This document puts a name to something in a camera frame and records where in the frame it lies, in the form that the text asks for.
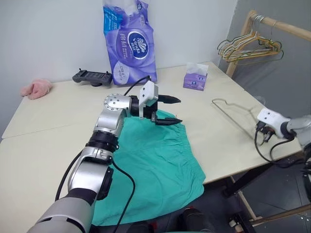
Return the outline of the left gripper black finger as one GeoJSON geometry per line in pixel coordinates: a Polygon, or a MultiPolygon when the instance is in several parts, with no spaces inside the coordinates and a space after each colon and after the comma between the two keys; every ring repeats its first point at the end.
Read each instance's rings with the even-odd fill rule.
{"type": "Polygon", "coordinates": [[[160,126],[170,126],[170,125],[175,125],[181,122],[182,120],[177,119],[177,118],[171,118],[171,117],[166,117],[164,119],[157,118],[155,120],[155,124],[160,125],[160,126]]]}
{"type": "Polygon", "coordinates": [[[181,100],[173,96],[161,95],[161,102],[165,104],[174,104],[174,103],[180,103],[181,100]]]}

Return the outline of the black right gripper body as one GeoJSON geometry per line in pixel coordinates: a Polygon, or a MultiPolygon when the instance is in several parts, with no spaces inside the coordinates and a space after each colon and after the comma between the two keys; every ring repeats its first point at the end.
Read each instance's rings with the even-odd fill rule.
{"type": "Polygon", "coordinates": [[[271,137],[272,135],[275,134],[275,130],[267,126],[266,123],[262,121],[258,121],[256,124],[255,137],[258,136],[258,133],[263,134],[263,137],[271,137]]]}

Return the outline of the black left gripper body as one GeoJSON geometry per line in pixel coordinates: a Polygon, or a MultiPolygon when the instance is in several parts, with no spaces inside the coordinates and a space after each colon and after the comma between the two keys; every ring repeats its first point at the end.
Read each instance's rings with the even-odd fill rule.
{"type": "Polygon", "coordinates": [[[150,119],[152,122],[163,122],[164,119],[159,119],[156,115],[157,103],[164,101],[164,95],[159,95],[158,100],[156,100],[151,106],[146,105],[143,108],[144,118],[150,119]]]}

